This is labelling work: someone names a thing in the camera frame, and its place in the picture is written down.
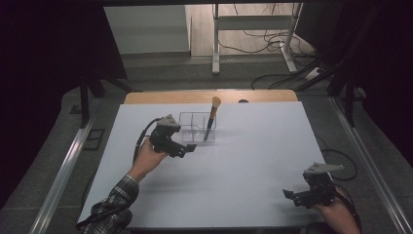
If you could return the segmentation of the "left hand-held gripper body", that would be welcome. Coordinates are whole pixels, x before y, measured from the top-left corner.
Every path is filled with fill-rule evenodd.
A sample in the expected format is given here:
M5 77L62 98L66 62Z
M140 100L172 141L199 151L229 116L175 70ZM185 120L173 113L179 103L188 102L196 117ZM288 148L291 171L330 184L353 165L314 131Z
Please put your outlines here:
M171 114L161 118L150 135L150 142L155 151L166 152L170 157L183 158L186 154L186 147L171 139L180 129L181 126Z

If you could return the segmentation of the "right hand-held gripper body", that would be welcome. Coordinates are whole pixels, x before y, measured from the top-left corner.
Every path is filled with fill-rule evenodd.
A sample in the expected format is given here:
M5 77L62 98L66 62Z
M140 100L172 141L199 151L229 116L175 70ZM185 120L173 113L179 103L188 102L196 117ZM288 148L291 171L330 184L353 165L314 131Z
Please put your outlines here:
M310 189L293 194L292 201L294 205L306 209L313 205L330 205L335 197L336 189L329 174L343 169L342 165L314 163L303 173L303 178Z

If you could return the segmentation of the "clear plastic organizer box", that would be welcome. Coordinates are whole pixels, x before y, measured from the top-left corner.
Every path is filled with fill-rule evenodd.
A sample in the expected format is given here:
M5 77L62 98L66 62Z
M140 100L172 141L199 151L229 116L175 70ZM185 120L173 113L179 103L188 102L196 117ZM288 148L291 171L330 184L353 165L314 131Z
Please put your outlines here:
M181 126L180 140L185 143L206 144L215 142L216 123L208 127L208 112L181 112L178 124Z

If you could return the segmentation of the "makeup brush with dark handle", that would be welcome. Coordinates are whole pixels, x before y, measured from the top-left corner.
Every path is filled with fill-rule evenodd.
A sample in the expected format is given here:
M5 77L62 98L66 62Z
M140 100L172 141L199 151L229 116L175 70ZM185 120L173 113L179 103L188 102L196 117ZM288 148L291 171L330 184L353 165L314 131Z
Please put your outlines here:
M204 140L208 139L213 121L214 121L215 116L216 116L217 109L218 109L220 104L221 104L221 99L219 97L213 97L212 98L212 107L211 107L211 110L210 110L210 113L209 113L209 118L208 118L208 122L207 122L207 126L206 126L206 134L204 136Z

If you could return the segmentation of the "person's left hand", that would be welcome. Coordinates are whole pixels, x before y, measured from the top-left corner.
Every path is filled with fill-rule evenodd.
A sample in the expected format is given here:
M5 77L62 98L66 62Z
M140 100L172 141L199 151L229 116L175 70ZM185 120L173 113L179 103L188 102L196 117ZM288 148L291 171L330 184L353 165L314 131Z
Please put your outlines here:
M167 156L168 154L166 152L156 152L147 137L140 146L132 167L128 171L128 175L132 177L136 183L140 183L150 172L155 170Z

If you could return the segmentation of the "person's right hand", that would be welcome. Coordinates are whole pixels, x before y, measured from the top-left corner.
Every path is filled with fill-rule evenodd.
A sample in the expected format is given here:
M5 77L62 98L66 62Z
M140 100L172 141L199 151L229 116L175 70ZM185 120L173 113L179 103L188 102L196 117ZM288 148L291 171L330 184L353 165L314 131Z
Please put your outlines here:
M322 216L323 222L314 224L310 229L311 234L361 234L357 221L342 200L346 196L340 189L337 192L339 197L335 197L328 206L313 206Z

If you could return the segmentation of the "wooden table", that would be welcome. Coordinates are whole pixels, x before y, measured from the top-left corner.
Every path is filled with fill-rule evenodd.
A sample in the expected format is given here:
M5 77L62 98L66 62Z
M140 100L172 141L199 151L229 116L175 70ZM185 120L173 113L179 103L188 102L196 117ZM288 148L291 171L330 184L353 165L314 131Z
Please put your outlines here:
M212 103L218 97L223 103L297 101L291 90L216 90L216 91L171 91L127 94L124 104L171 104Z

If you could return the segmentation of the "white board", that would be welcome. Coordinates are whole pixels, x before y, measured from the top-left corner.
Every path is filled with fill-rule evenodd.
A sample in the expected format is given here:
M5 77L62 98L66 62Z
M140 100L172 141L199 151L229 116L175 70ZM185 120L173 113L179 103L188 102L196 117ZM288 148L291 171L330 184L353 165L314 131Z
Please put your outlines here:
M323 158L299 101L223 103L212 141L166 158L141 183L131 228L302 226L320 219L284 190L303 191L303 172Z

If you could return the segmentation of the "black metal stand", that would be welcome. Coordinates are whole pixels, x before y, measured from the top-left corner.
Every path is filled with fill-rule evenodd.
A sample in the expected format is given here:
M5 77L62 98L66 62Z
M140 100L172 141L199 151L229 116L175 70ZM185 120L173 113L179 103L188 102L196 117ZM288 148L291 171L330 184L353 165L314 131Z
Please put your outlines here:
M92 95L95 98L103 98L105 95L105 90L101 83L102 80L109 82L110 84L118 87L119 89L128 93L136 93L140 90L134 89L125 83L121 82L119 79L110 77L100 71L96 71L91 74L83 74L80 78L80 94L81 94L81 114L82 114L82 123L80 128L84 129L89 121L92 119L90 113L90 102L89 102L89 92L92 92Z
M338 97L342 90L345 90L344 115L352 127L355 125L353 117L355 100L354 89L354 73L350 70L348 65L338 64L334 70L334 78L327 87L327 93L331 97Z

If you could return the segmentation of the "white cabinet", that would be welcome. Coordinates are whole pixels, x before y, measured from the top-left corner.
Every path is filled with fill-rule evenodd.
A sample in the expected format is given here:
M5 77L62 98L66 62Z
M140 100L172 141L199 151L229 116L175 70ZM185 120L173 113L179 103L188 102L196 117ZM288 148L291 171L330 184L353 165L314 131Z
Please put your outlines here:
M104 12L123 55L189 51L184 5L105 7Z

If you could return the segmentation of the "white power strip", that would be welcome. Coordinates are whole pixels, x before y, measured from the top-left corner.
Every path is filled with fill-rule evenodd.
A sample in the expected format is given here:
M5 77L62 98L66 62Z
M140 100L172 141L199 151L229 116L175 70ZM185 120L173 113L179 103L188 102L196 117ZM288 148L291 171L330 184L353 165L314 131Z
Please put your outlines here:
M315 67L312 71L310 71L306 76L305 79L307 81L310 81L312 79L314 79L315 77L317 77L318 75L320 75L322 73L322 69L319 67Z

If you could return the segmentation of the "aluminium rail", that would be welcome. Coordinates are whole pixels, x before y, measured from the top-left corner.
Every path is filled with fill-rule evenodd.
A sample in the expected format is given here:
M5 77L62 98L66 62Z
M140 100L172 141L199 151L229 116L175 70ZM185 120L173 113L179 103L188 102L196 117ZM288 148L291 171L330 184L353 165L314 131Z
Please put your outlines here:
M85 126L78 130L28 234L46 234L93 123L94 117L91 117Z
M358 131L353 127L345 116L345 108L340 103L339 98L330 97L329 102L338 116L346 134L348 135L356 153L363 165L366 173L375 187L378 196L384 204L384 207L389 214L398 234L413 234L413 226L406 219L406 215L401 208L394 193L384 181L383 176L379 172L374 163L369 151L367 150L363 140Z

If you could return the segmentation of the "black rectangular floor frame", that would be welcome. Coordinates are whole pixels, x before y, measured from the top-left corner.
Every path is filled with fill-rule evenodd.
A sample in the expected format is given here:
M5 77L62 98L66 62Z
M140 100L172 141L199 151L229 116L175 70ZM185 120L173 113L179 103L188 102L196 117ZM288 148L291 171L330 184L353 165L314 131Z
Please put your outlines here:
M91 129L83 146L85 151L97 151L104 137L104 129Z

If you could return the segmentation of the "white metal desk frame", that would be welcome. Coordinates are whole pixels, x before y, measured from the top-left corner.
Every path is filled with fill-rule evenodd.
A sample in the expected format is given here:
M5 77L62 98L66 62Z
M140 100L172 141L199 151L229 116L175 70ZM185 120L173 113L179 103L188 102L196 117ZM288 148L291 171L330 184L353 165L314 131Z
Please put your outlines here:
M213 15L213 51L212 51L212 74L217 75L220 72L220 55L218 37L220 31L228 30L286 30L286 39L280 42L282 57L290 73L296 73L297 68L290 55L290 42L299 13L302 8L301 3L292 7L291 15L276 16L219 16L219 5L214 4L212 9Z

